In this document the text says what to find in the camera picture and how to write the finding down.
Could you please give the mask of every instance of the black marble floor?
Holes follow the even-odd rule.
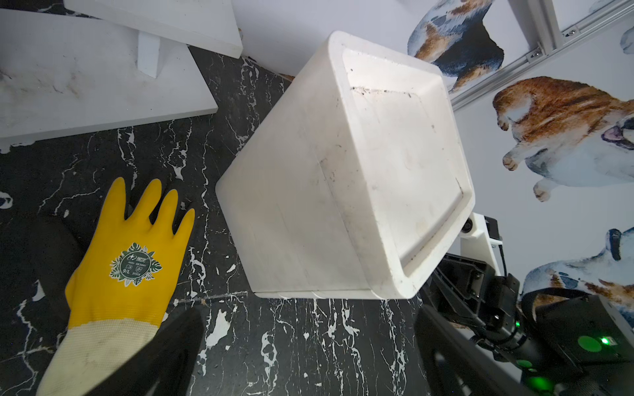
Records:
[[[133,200],[155,176],[182,177],[185,205],[202,205],[167,309],[167,320],[192,308],[205,320],[192,395],[427,395],[413,333],[419,300],[263,300],[250,292],[214,186],[288,82],[249,60],[190,50],[217,114],[0,155],[0,396],[35,394],[65,334],[27,259],[28,219],[62,217],[85,248],[119,175],[133,183]]]

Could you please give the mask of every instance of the metal bracket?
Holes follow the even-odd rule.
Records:
[[[471,213],[469,219],[472,222],[471,230],[466,233],[460,232],[460,255],[469,259],[484,261],[495,270],[497,276],[502,272],[498,261],[493,253],[494,246],[500,246],[502,241],[494,240],[489,236],[484,216]]]
[[[581,32],[581,29],[579,29],[577,25],[573,25],[569,27],[568,29],[564,30],[562,32],[562,35],[564,36],[564,42],[568,43],[579,38],[581,36],[579,34],[580,32]]]
[[[528,63],[534,63],[544,58],[544,56],[545,56],[544,51],[542,50],[540,46],[537,49],[534,49],[533,51],[526,54],[526,60],[528,61]]]

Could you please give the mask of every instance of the white panel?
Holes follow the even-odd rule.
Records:
[[[163,39],[162,71],[136,68],[136,30],[0,10],[0,146],[211,114],[187,45]]]
[[[613,0],[553,0],[557,22],[561,30],[584,19]]]
[[[160,37],[139,30],[136,66],[153,79],[159,74]]]
[[[242,53],[231,0],[64,0],[64,7],[234,58]]]
[[[548,76],[582,82],[621,101],[632,100],[634,55],[623,53],[620,45],[623,34],[632,26],[634,15],[630,13],[599,35],[545,60],[518,79]],[[498,127],[492,101],[501,90],[482,96],[455,116],[478,197],[474,211],[498,220],[508,271],[523,281],[529,271],[541,265],[595,256],[605,248],[609,229],[625,232],[634,227],[634,182],[559,186],[548,201],[540,202],[533,186],[542,176],[530,171],[525,161],[512,172],[502,164],[502,158],[517,141],[511,131]],[[621,162],[621,169],[634,167],[634,151],[630,157],[629,162]],[[617,266],[609,270],[616,274]],[[634,271],[622,282],[634,283]]]
[[[333,30],[343,30],[407,53],[412,32],[421,19],[439,4],[444,13],[464,6],[465,1],[234,0],[236,20],[243,31],[245,54],[274,72],[289,75],[297,75]],[[504,50],[502,67],[530,51],[508,0],[493,1],[483,24],[491,39]],[[456,77],[445,77],[445,81],[451,87]]]

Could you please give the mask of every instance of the glove finger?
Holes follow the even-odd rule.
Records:
[[[183,217],[183,221],[181,221],[178,231],[176,231],[174,239],[176,240],[177,245],[187,246],[187,242],[190,240],[191,229],[194,227],[195,219],[196,211],[194,209],[189,209],[187,214],[185,214],[185,217]]]
[[[158,179],[152,180],[145,188],[139,203],[134,208],[134,212],[130,219],[148,219],[150,221],[150,213],[154,210],[160,200],[162,193],[161,182]]]
[[[160,204],[160,209],[158,210],[157,220],[154,222],[154,227],[157,227],[160,232],[169,230],[173,235],[172,225],[174,224],[174,214],[176,214],[177,206],[178,192],[173,189],[163,198],[163,202]]]
[[[75,272],[70,276],[68,283],[66,284],[66,288],[64,289],[64,294],[66,295],[66,302],[68,303],[68,307],[70,310],[73,309],[73,297],[75,295]]]
[[[124,220],[126,212],[126,182],[123,177],[118,177],[112,182],[106,200],[101,208],[100,221],[105,220]]]

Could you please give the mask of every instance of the white wall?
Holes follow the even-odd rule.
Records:
[[[437,0],[233,0],[243,54],[276,73],[297,75],[334,30],[407,53],[414,28]],[[529,51],[508,0],[496,0],[484,17],[491,38],[505,51],[502,66]]]
[[[619,45],[633,25],[634,16],[627,16],[520,79],[546,75],[584,82],[624,101],[634,99],[634,55],[624,54]],[[458,110],[455,117],[474,182],[475,211],[498,219],[509,272],[523,281],[540,265],[594,256],[605,246],[607,230],[634,227],[634,183],[559,186],[550,200],[538,201],[532,188],[541,176],[524,162],[513,172],[502,165],[515,141],[496,123],[491,104],[495,94]]]

